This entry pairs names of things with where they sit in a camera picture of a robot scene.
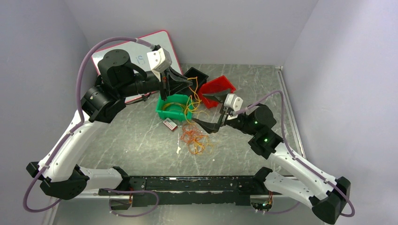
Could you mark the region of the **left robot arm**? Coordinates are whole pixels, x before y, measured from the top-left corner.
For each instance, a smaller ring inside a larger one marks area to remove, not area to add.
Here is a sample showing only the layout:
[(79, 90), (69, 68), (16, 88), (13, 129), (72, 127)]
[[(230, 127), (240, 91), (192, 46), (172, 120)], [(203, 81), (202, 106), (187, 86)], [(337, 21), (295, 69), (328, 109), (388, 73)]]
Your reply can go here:
[(130, 190), (130, 177), (120, 167), (88, 169), (77, 161), (95, 136), (126, 107), (127, 97), (159, 91), (165, 100), (175, 87), (192, 85), (171, 67), (165, 49), (156, 47), (147, 56), (148, 72), (132, 63), (122, 49), (108, 51), (98, 62), (99, 80), (81, 99), (82, 113), (75, 114), (65, 136), (44, 159), (26, 168), (40, 180), (45, 195), (70, 200), (90, 189), (112, 189), (118, 195)]

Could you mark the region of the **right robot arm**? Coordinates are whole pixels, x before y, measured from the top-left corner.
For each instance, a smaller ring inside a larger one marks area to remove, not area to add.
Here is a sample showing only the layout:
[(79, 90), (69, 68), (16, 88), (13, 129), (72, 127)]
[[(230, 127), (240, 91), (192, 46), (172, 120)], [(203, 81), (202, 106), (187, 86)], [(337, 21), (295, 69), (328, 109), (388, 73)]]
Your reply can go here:
[(279, 94), (284, 101), (283, 92), (274, 90), (246, 108), (242, 108), (242, 98), (227, 90), (205, 94), (206, 98), (222, 103), (219, 120), (209, 123), (194, 118), (193, 121), (209, 134), (218, 132), (222, 126), (229, 126), (251, 135), (248, 144), (254, 153), (294, 176), (293, 180), (286, 179), (270, 168), (262, 168), (257, 173), (260, 177), (253, 182), (258, 194), (271, 191), (290, 197), (309, 207), (315, 216), (330, 225), (334, 225), (340, 216), (353, 217), (356, 211), (350, 200), (351, 182), (345, 177), (336, 178), (324, 172), (294, 152), (288, 144), (284, 129), (284, 102), (281, 103), (282, 134), (272, 130), (276, 120), (263, 102), (274, 94)]

